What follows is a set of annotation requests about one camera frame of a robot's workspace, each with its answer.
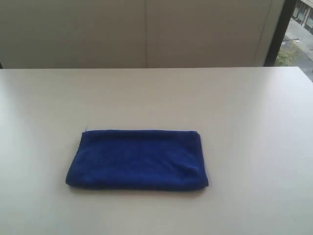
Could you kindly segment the black window frame post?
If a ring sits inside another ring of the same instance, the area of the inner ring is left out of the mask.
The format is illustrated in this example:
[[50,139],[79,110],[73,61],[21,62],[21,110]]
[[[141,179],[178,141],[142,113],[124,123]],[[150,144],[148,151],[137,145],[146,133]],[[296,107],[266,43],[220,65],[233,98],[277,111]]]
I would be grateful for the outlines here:
[[287,31],[291,15],[294,11],[296,5],[296,0],[285,0],[281,14],[279,16],[276,29],[268,49],[268,53],[264,62],[264,67],[272,67],[276,61],[278,56],[279,49],[281,47],[281,43]]

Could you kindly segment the blue microfibre cloth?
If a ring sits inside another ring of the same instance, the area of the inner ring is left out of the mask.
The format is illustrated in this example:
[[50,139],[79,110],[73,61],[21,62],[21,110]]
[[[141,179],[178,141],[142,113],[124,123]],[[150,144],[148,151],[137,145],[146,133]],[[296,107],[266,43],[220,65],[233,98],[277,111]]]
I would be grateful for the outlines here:
[[208,187],[196,131],[89,130],[66,184],[85,189],[197,191]]

